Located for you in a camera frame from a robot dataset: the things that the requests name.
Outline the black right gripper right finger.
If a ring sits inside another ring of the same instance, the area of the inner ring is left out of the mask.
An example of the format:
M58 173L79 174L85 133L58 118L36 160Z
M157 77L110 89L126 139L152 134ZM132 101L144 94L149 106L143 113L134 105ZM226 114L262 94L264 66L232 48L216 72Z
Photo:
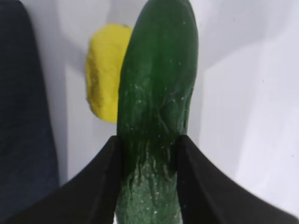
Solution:
M177 191L185 224L297 224L221 172L187 135L179 136Z

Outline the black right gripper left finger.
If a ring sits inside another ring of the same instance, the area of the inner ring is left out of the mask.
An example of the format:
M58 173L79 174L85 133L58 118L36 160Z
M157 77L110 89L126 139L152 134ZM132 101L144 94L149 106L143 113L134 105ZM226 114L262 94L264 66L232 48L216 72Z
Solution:
M111 136L73 179L7 224L112 224L121 187L121 142Z

